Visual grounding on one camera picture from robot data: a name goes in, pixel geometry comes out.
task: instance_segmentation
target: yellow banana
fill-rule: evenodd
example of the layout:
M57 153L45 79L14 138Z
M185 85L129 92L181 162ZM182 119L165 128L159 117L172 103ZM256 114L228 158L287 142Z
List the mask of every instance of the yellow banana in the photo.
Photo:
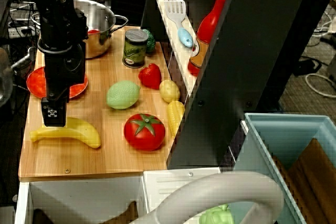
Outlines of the yellow banana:
M42 138L69 137L81 140L91 148L98 148L101 144L97 130L88 122L78 118L67 118L64 127L46 127L44 124L36 131L30 132L32 142Z

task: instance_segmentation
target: wooden cutting board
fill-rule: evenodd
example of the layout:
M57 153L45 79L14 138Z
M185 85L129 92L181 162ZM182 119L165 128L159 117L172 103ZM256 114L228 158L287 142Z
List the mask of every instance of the wooden cutting board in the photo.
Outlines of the wooden cutting board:
M101 147L93 149L79 140L70 138L44 139L32 143L30 131L43 122L40 98L30 95L22 153L19 165L21 182L121 177L142 174L145 170L166 169L174 138L168 128L167 103L158 90L141 85L140 69L131 69L122 63L125 27L112 34L112 45L104 56L86 61L88 86L85 91L70 100L67 116L91 123L99 132ZM170 79L162 49L156 43L155 51L146 57L146 64L157 64L162 80ZM38 51L35 69L44 66L43 54ZM115 110L106 105L108 89L116 82L130 80L141 86L135 105L126 110ZM137 113L156 115L166 127L166 137L160 149L152 152L132 148L123 136L127 119Z

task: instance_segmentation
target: blue bin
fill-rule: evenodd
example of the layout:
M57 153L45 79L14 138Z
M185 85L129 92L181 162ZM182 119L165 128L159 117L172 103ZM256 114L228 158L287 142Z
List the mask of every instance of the blue bin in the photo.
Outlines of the blue bin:
M285 198L278 223L306 224L270 153L276 155L288 169L311 139L316 138L336 167L335 125L327 116L292 114L246 113L245 122L249 131L234 170L249 170L272 178L282 188ZM238 202L229 205L235 224L239 224L253 203Z

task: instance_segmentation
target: light blue spatula handle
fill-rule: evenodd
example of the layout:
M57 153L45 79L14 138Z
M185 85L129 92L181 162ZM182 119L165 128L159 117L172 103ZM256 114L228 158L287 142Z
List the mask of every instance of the light blue spatula handle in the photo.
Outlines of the light blue spatula handle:
M177 34L182 44L186 47L192 47L194 45L193 37L191 37L190 33L183 27L177 30Z

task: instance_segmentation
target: spatula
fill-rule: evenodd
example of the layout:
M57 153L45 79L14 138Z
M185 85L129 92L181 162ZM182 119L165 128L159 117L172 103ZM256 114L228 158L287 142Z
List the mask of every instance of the spatula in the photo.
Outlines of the spatula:
M183 45L192 47L193 37L183 28L182 21L185 19L186 7L184 0L164 0L167 17L175 22L177 34Z

